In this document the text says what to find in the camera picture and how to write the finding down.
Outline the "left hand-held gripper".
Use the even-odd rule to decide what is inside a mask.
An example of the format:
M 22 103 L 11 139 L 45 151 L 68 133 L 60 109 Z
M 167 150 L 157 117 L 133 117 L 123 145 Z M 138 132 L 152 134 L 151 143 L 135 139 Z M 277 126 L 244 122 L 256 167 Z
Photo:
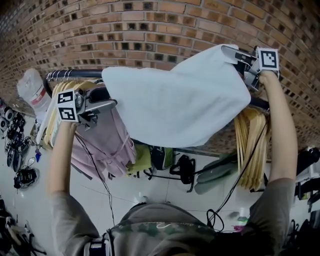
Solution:
M 67 89 L 57 94 L 56 109 L 61 121 L 79 123 L 88 131 L 97 126 L 97 116 L 93 113 L 108 111 L 117 104 L 116 100 L 110 99 L 106 87 L 93 89 L 87 103 L 86 93 L 83 90 Z

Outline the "black clothes rail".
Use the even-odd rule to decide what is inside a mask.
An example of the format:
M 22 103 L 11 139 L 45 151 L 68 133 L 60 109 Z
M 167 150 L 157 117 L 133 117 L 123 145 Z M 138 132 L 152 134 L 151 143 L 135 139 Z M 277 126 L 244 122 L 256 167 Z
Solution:
M 58 78 L 93 78 L 101 79 L 102 78 L 102 69 L 59 69 L 49 72 L 43 79 L 43 86 L 46 93 L 52 97 L 53 91 L 49 86 L 49 81 L 57 80 Z M 266 100 L 263 100 L 258 97 L 251 96 L 250 105 L 256 108 L 260 108 L 265 111 L 270 110 L 269 103 Z

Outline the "white towel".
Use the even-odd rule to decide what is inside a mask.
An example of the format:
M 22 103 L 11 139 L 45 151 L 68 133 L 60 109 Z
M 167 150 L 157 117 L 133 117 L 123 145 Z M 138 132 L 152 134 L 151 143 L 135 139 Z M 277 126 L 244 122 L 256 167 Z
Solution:
M 101 75 L 129 136 L 159 147 L 204 145 L 251 101 L 217 45 L 173 69 L 107 67 Z

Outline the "person's left forearm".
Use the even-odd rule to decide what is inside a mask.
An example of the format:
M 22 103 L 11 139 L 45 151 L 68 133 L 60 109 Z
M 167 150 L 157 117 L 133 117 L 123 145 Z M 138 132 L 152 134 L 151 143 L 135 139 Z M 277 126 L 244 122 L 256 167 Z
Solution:
M 59 125 L 48 172 L 48 193 L 70 192 L 71 158 L 77 122 L 63 121 Z

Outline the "person's right forearm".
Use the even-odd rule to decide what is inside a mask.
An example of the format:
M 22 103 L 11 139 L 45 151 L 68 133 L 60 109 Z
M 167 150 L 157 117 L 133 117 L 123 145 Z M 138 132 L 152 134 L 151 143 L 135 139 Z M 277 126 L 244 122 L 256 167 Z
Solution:
M 298 162 L 298 140 L 292 114 L 278 77 L 264 70 L 259 75 L 269 103 L 271 121 L 271 169 L 269 181 L 295 180 Z

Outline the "bunch of wooden hangers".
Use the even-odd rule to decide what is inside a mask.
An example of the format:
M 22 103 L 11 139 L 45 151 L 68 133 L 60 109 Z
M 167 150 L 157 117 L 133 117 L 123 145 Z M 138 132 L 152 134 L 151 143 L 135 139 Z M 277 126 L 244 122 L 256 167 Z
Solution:
M 270 117 L 247 107 L 234 118 L 238 165 L 237 185 L 258 191 L 264 181 L 268 145 L 271 138 Z
M 83 90 L 85 93 L 89 91 L 89 89 L 98 88 L 98 84 L 94 83 L 93 80 L 83 81 L 81 83 L 76 81 L 63 81 L 60 82 L 54 89 L 52 93 L 51 102 L 49 107 L 44 115 L 44 119 L 38 129 L 37 136 L 35 138 L 35 142 L 37 144 L 44 143 L 49 147 L 53 147 L 56 133 L 58 132 L 59 125 L 63 120 L 62 115 L 58 109 L 58 97 L 62 93 L 73 93 L 71 101 L 71 105 L 66 105 L 63 103 L 60 108 L 67 107 L 71 108 L 71 116 L 66 115 L 67 121 L 75 121 L 74 116 L 76 113 L 76 103 L 74 100 L 75 92 L 79 90 Z

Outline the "yellow-green cloth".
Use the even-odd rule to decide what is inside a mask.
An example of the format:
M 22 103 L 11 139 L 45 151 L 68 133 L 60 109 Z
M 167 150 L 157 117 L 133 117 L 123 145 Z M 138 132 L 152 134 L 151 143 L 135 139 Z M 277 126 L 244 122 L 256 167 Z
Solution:
M 127 167 L 127 176 L 135 175 L 140 171 L 148 170 L 152 167 L 150 149 L 145 144 L 136 144 L 136 158 L 135 163 L 129 162 Z

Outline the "cardboard box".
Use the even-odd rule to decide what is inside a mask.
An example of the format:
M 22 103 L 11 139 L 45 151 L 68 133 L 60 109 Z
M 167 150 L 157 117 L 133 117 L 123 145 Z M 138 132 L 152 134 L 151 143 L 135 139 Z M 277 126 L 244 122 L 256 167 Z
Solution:
M 37 138 L 37 135 L 38 135 L 38 131 L 39 131 L 39 129 L 40 129 L 40 126 L 41 126 L 41 124 L 40 123 L 38 123 L 38 122 L 35 122 L 34 124 L 33 124 L 33 126 L 32 126 L 32 129 L 31 129 L 31 131 L 30 131 L 30 138 L 33 140 L 33 141 L 35 141 L 36 140 L 36 138 Z

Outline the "green and black backpack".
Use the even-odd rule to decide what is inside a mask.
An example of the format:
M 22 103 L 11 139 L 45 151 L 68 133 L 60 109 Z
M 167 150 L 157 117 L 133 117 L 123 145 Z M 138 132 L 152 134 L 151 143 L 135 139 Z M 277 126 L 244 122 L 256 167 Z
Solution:
M 157 170 L 166 170 L 174 164 L 174 150 L 170 147 L 149 146 L 151 163 Z

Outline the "pile of black devices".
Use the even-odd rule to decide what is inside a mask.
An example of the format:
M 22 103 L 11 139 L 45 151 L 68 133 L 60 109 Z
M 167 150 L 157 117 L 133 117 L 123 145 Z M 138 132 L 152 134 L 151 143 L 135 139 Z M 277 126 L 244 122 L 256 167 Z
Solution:
M 16 173 L 23 164 L 31 140 L 25 136 L 26 120 L 20 112 L 14 111 L 0 98 L 0 138 L 5 140 L 4 152 L 7 166 Z

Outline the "olive green garment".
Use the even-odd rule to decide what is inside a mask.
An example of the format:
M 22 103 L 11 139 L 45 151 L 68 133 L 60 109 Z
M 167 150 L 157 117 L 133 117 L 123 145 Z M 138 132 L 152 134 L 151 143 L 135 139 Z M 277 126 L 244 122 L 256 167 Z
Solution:
M 237 172 L 237 154 L 221 154 L 218 160 L 207 164 L 198 172 L 194 190 L 198 195 L 203 195 Z

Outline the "black floor equipment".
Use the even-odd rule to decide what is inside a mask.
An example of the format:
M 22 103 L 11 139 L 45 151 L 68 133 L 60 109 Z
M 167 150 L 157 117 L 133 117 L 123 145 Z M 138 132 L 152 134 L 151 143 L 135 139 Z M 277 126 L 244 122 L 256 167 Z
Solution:
M 297 158 L 297 170 L 296 177 L 306 171 L 311 165 L 317 163 L 320 160 L 320 150 L 317 147 L 313 147 L 309 150 L 302 150 L 298 153 Z M 311 191 L 320 191 L 320 176 L 318 178 L 311 178 L 305 183 L 298 182 L 295 187 L 295 196 L 300 200 L 304 194 Z

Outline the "person's grey t-shirt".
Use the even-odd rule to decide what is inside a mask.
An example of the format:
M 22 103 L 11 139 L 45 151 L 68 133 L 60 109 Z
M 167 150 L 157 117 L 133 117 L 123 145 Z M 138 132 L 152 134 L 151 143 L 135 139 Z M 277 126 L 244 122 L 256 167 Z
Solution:
M 250 256 L 279 254 L 294 193 L 293 180 L 277 179 L 250 207 L 247 224 L 239 232 L 251 238 Z M 58 256 L 219 256 L 213 243 L 219 232 L 170 203 L 135 206 L 103 235 L 68 193 L 51 196 L 51 212 Z

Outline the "pile of dark gear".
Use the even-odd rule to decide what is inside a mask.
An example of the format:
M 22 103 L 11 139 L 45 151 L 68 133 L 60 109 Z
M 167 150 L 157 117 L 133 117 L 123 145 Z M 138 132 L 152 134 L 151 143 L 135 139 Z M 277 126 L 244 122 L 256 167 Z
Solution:
M 18 226 L 0 195 L 0 256 L 47 256 L 33 245 L 34 237 L 27 224 Z

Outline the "black chest-mounted device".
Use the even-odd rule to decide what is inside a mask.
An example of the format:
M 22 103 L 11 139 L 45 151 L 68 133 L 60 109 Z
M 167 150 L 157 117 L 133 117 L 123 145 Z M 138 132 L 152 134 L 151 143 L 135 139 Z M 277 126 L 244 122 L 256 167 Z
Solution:
M 213 247 L 219 256 L 251 256 L 251 238 L 239 232 L 219 232 L 214 240 Z

